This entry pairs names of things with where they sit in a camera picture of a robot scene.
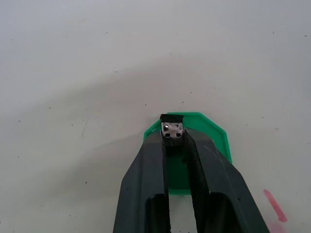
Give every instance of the white surface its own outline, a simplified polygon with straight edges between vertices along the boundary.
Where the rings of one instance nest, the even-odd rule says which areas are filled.
[[[112,232],[121,179],[167,111],[227,131],[271,232],[311,232],[310,12],[309,0],[1,1],[0,232]],[[176,226],[191,213],[181,199],[173,233],[193,233]]]

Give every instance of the pink marker line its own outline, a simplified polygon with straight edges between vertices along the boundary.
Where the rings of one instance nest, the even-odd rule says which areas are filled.
[[[285,214],[281,210],[281,207],[278,205],[278,203],[276,202],[276,200],[274,199],[272,194],[266,189],[263,191],[263,193],[265,194],[266,198],[268,199],[268,201],[272,205],[274,211],[276,212],[276,214],[278,216],[278,219],[281,222],[287,222],[287,218],[286,218]]]

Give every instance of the green block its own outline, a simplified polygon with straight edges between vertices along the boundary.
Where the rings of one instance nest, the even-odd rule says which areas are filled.
[[[232,163],[229,142],[226,132],[204,116],[202,113],[184,112],[168,113],[184,116],[183,127],[191,128],[207,134],[215,143],[217,149]],[[144,140],[153,132],[161,131],[161,121],[158,120],[144,133]],[[190,195],[188,170],[185,163],[186,155],[174,148],[172,156],[167,158],[168,187],[172,195]]]

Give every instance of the white table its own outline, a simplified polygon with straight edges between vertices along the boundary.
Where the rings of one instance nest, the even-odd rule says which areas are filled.
[[[0,232],[112,232],[121,180],[167,111],[226,130],[271,232],[311,232],[310,12],[309,0],[3,0]],[[171,198],[172,233],[195,232],[191,209]]]

